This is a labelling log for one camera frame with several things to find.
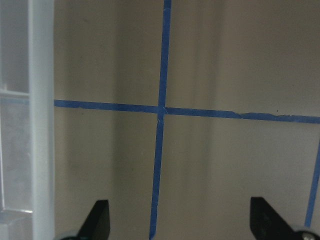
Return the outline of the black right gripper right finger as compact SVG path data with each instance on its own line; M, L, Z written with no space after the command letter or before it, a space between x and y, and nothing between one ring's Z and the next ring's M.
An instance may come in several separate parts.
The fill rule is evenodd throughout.
M256 240L296 240L295 231L263 197L250 198L250 230Z

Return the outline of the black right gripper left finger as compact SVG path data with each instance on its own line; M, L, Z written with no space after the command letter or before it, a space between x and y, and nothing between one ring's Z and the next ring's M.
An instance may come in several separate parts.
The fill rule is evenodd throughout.
M77 240L107 240L111 222L109 201L97 200L76 235Z

